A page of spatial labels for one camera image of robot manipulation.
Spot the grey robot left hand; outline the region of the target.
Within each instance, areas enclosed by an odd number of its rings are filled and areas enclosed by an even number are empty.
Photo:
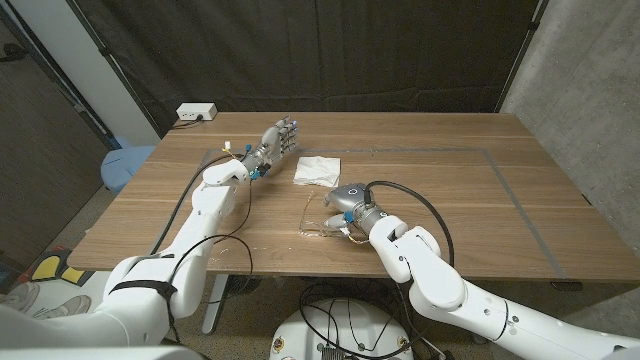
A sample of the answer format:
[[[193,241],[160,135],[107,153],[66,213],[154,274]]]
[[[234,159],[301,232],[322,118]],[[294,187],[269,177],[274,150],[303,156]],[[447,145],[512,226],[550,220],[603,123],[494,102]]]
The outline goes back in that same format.
[[[241,159],[252,180],[264,177],[271,167],[297,147],[297,121],[286,116],[268,128],[260,143]]]

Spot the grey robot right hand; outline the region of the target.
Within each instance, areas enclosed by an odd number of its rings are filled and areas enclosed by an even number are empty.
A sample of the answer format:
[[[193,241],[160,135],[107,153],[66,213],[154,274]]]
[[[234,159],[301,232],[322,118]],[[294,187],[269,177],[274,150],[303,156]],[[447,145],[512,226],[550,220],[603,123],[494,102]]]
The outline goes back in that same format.
[[[327,193],[323,202],[325,206],[332,205],[339,213],[328,218],[324,224],[331,229],[343,229],[349,225],[369,235],[374,224],[386,216],[386,212],[372,199],[365,201],[365,187],[363,183],[353,183],[339,186]]]

